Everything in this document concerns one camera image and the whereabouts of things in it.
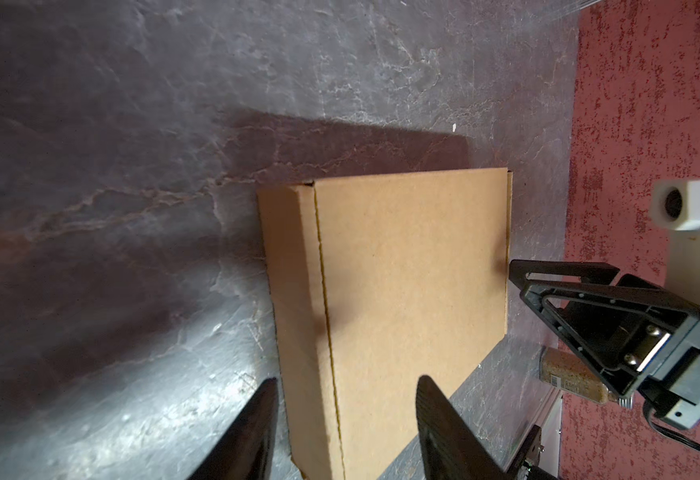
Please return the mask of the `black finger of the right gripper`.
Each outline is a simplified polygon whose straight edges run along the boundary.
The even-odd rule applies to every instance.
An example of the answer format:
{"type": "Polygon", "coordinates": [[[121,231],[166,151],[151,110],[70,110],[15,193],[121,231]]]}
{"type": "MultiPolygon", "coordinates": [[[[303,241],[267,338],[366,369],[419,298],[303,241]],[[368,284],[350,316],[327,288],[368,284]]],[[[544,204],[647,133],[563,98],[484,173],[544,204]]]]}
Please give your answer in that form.
{"type": "Polygon", "coordinates": [[[513,260],[523,303],[616,395],[700,349],[700,308],[606,263],[513,260]]]}

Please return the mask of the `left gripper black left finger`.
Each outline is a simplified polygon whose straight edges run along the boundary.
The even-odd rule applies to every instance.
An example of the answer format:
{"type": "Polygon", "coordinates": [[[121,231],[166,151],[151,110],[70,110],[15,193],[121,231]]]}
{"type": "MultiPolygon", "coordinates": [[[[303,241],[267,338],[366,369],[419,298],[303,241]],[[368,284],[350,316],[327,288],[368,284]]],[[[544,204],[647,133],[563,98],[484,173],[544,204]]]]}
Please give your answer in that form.
{"type": "Polygon", "coordinates": [[[267,378],[189,479],[268,479],[277,419],[277,380],[267,378]]]}

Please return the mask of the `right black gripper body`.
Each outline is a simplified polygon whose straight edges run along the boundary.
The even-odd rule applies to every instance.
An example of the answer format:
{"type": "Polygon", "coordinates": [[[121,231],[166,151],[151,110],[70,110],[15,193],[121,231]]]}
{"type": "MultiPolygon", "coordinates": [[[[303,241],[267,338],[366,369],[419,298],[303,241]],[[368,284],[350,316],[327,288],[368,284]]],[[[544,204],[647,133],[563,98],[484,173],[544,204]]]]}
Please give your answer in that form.
{"type": "Polygon", "coordinates": [[[647,419],[675,429],[695,427],[700,421],[700,320],[661,335],[640,372],[638,392],[647,419]]]}

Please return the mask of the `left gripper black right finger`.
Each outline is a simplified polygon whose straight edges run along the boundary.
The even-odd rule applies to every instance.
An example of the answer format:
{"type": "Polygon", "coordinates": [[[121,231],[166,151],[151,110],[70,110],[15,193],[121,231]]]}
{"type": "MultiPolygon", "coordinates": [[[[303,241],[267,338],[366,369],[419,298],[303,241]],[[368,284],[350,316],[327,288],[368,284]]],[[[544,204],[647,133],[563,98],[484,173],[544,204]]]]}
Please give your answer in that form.
{"type": "Polygon", "coordinates": [[[418,379],[415,406],[426,479],[506,478],[428,375],[418,379]]]}

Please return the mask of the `brown cardboard box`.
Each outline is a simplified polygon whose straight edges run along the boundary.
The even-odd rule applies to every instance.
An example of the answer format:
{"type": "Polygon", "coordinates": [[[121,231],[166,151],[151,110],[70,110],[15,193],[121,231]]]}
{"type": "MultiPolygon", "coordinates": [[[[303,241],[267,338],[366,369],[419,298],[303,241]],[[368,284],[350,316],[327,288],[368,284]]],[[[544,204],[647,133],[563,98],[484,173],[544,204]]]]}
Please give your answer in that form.
{"type": "Polygon", "coordinates": [[[319,179],[257,194],[291,457],[380,477],[423,375],[454,393],[505,337],[505,168],[319,179]]]}

